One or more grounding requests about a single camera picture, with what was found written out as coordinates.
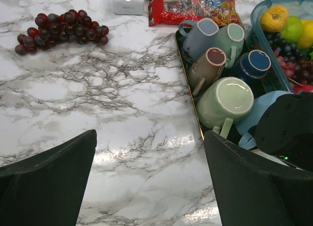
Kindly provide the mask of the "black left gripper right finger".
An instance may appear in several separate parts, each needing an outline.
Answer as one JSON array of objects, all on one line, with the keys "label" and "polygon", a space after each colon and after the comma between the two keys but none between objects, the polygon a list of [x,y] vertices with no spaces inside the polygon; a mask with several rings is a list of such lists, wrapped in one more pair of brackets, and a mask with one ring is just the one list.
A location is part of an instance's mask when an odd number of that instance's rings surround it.
[{"label": "black left gripper right finger", "polygon": [[313,174],[240,148],[213,131],[206,159],[224,226],[311,226]]}]

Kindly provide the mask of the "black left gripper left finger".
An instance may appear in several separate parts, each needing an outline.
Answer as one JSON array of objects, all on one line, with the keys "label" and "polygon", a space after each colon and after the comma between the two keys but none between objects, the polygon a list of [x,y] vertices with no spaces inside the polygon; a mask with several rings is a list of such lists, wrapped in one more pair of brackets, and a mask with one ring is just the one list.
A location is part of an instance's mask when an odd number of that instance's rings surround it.
[{"label": "black left gripper left finger", "polygon": [[0,169],[2,226],[74,226],[97,145],[88,130]]}]

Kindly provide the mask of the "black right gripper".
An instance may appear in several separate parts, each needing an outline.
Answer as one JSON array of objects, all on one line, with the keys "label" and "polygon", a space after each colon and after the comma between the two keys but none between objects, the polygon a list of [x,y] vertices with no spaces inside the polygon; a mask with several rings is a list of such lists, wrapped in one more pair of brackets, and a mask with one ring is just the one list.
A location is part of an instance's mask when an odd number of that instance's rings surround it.
[{"label": "black right gripper", "polygon": [[260,151],[313,170],[313,94],[284,94],[265,111],[254,135]]}]

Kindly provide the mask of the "light blue hexagonal mug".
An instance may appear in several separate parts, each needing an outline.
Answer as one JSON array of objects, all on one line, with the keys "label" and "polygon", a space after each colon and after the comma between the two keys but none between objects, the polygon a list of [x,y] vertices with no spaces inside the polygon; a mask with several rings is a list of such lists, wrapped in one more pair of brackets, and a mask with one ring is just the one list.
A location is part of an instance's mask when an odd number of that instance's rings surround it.
[{"label": "light blue hexagonal mug", "polygon": [[275,90],[255,98],[254,105],[248,115],[232,125],[228,139],[246,150],[257,150],[255,139],[249,130],[254,130],[253,127],[258,125],[264,112],[279,96],[284,94],[292,94],[292,92]]}]

